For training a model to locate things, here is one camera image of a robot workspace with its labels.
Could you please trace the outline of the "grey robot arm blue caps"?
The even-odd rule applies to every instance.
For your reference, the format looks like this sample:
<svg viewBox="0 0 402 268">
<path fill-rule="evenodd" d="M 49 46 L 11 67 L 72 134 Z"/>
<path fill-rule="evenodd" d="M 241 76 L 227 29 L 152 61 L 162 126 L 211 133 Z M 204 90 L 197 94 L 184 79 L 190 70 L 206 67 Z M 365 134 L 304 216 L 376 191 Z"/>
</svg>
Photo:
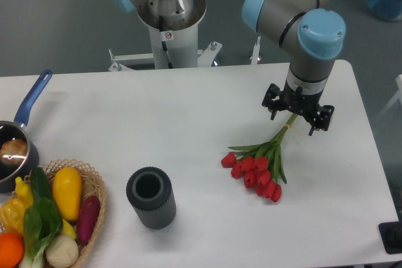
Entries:
<svg viewBox="0 0 402 268">
<path fill-rule="evenodd" d="M 136 11 L 148 27 L 155 67 L 198 65 L 198 24 L 205 0 L 113 0 Z M 329 128 L 334 107 L 319 100 L 346 32 L 341 16 L 325 9 L 331 0 L 245 0 L 242 20 L 275 42 L 292 59 L 283 88 L 270 85 L 262 102 L 272 115 L 287 110 L 302 116 L 313 131 Z"/>
</svg>

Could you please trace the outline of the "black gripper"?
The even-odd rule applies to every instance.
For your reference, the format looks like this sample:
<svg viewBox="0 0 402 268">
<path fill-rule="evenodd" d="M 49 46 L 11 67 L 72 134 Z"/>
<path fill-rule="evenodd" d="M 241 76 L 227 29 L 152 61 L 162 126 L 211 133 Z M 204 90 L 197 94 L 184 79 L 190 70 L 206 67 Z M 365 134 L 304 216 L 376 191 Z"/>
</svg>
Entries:
<svg viewBox="0 0 402 268">
<path fill-rule="evenodd" d="M 287 83 L 283 90 L 275 84 L 271 84 L 263 98 L 262 106 L 271 112 L 271 120 L 279 111 L 287 110 L 302 116 L 310 125 L 309 136 L 314 131 L 328 131 L 332 121 L 335 107 L 333 105 L 320 105 L 322 92 L 313 95 L 304 94 L 301 87 L 293 90 Z"/>
</svg>

